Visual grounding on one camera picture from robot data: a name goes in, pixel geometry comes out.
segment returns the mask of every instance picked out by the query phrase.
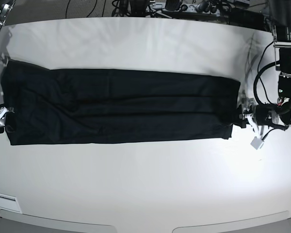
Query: white table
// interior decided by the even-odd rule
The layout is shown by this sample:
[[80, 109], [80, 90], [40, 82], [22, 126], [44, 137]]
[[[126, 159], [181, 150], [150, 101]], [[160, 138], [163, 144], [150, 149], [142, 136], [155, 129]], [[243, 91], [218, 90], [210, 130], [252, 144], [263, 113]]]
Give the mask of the white table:
[[[50, 69], [209, 74], [240, 80], [249, 95], [272, 40], [250, 29], [156, 18], [27, 23], [4, 28], [0, 38], [0, 56]], [[269, 49], [261, 66], [274, 59]], [[275, 101], [277, 72], [263, 80]], [[2, 134], [0, 193], [16, 196], [24, 214], [119, 233], [170, 233], [282, 211], [291, 217], [291, 129], [272, 132], [259, 151], [253, 137], [250, 127], [234, 127], [230, 140], [11, 147]]]

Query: black garment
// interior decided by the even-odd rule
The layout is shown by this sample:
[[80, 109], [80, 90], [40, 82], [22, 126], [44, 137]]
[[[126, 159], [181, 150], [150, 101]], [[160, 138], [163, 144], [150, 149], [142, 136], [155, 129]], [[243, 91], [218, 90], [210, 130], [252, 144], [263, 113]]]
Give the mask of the black garment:
[[16, 61], [2, 78], [5, 105], [17, 109], [11, 145], [228, 139], [239, 87], [205, 75]]

